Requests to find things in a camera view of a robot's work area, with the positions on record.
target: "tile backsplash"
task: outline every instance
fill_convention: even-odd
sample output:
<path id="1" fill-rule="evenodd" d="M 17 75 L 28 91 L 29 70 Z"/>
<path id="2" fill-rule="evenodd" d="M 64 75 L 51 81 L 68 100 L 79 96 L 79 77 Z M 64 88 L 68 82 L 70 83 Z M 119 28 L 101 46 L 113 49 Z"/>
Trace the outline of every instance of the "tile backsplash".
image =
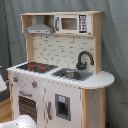
<path id="1" fill-rule="evenodd" d="M 39 63 L 76 68 L 79 53 L 88 51 L 94 58 L 93 38 L 79 36 L 35 35 L 33 36 L 34 60 Z M 94 70 L 87 55 L 82 56 L 82 63 L 87 62 L 87 70 Z"/>

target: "oven handle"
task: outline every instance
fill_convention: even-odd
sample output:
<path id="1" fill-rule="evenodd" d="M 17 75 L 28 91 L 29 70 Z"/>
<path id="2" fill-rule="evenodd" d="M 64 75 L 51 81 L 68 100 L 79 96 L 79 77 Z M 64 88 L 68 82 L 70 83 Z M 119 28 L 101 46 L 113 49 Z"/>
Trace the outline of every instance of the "oven handle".
<path id="1" fill-rule="evenodd" d="M 59 31 L 59 27 L 57 27 L 57 21 L 59 21 L 59 17 L 56 17 L 56 20 L 55 20 L 55 29 L 56 31 Z"/>
<path id="2" fill-rule="evenodd" d="M 49 120 L 52 119 L 52 116 L 50 115 L 50 107 L 51 107 L 51 102 L 48 102 L 47 113 L 48 113 Z"/>
<path id="3" fill-rule="evenodd" d="M 23 96 L 28 96 L 28 97 L 32 97 L 32 94 L 26 94 L 23 91 L 19 91 L 19 93 Z"/>

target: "sink faucet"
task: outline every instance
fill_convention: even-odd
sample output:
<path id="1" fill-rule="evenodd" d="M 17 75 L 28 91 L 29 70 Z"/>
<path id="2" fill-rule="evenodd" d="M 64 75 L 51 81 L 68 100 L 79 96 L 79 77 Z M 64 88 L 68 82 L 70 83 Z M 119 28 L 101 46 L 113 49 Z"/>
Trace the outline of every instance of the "sink faucet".
<path id="1" fill-rule="evenodd" d="M 87 52 L 87 51 L 83 51 L 83 52 L 81 52 L 81 53 L 79 54 L 79 57 L 78 57 L 78 63 L 77 63 L 77 65 L 76 65 L 76 68 L 77 68 L 78 70 L 86 69 L 86 62 L 85 62 L 85 64 L 82 64 L 82 63 L 81 63 L 81 57 L 82 57 L 83 54 L 88 55 L 89 58 L 90 58 L 90 60 L 91 60 L 91 65 L 94 65 L 94 60 L 93 60 L 92 55 L 91 55 L 89 52 Z"/>

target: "floor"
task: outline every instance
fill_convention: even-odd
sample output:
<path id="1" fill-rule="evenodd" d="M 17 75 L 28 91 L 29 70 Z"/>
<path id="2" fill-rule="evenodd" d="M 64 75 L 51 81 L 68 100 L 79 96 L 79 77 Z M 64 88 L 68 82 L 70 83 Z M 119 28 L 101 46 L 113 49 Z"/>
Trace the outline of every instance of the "floor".
<path id="1" fill-rule="evenodd" d="M 11 102 L 7 99 L 0 103 L 0 123 L 10 121 L 11 115 Z"/>

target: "oven door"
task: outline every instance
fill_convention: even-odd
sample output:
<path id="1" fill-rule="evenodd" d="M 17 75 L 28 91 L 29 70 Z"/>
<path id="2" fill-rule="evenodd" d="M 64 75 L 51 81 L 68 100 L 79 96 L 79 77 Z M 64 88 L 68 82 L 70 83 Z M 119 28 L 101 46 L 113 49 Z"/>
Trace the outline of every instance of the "oven door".
<path id="1" fill-rule="evenodd" d="M 21 88 L 17 85 L 12 87 L 14 118 L 19 115 L 29 115 L 38 125 L 44 126 L 44 95 L 35 91 Z"/>
<path id="2" fill-rule="evenodd" d="M 78 15 L 56 15 L 56 33 L 79 33 Z"/>

